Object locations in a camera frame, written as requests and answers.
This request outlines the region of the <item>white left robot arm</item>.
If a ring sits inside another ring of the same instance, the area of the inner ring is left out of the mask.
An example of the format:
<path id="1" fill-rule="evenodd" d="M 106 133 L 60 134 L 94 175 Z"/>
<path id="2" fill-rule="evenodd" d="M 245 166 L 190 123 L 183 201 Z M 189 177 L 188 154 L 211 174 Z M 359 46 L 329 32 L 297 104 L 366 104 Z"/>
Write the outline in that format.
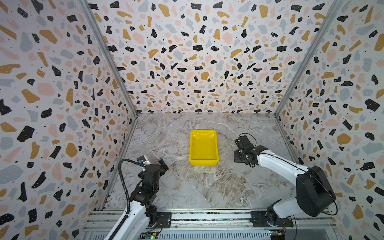
<path id="1" fill-rule="evenodd" d="M 132 193 L 128 192 L 122 172 L 122 164 L 125 162 L 142 168 L 142 171 L 138 174 L 141 180 Z M 163 159 L 159 159 L 157 163 L 152 164 L 146 156 L 141 156 L 136 161 L 121 159 L 117 169 L 126 196 L 127 206 L 105 239 L 157 240 L 164 223 L 158 217 L 158 208 L 153 205 L 153 201 L 160 189 L 160 177 L 169 170 L 169 167 Z"/>

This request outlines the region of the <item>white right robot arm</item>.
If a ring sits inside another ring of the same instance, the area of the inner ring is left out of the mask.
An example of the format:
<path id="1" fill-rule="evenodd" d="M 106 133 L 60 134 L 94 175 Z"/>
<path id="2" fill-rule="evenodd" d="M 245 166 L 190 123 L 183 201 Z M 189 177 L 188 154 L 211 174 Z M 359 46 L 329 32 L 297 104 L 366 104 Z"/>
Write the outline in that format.
<path id="1" fill-rule="evenodd" d="M 267 168 L 296 187 L 295 197 L 278 200 L 267 207 L 264 222 L 270 226 L 277 227 L 283 219 L 300 214 L 317 217 L 336 204 L 336 195 L 321 168 L 289 161 L 262 145 L 253 145 L 245 135 L 239 135 L 235 144 L 238 148 L 234 151 L 235 163 Z"/>

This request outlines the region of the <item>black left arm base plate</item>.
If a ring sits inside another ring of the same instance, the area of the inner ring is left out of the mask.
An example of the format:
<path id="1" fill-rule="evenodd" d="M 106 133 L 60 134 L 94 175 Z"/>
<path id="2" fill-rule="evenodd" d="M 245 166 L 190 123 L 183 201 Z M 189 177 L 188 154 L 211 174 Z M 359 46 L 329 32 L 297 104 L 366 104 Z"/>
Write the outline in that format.
<path id="1" fill-rule="evenodd" d="M 150 214 L 149 229 L 169 229 L 172 222 L 172 212 L 156 212 Z"/>

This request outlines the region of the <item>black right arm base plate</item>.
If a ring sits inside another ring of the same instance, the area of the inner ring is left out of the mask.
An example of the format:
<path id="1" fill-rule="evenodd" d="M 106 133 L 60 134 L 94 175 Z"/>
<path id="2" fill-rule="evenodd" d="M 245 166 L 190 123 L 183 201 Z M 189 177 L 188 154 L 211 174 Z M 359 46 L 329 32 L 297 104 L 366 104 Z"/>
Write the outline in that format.
<path id="1" fill-rule="evenodd" d="M 293 227 L 293 218 L 287 217 L 285 219 L 274 219 L 267 217 L 267 211 L 252 211 L 250 222 L 254 228 L 282 228 Z"/>

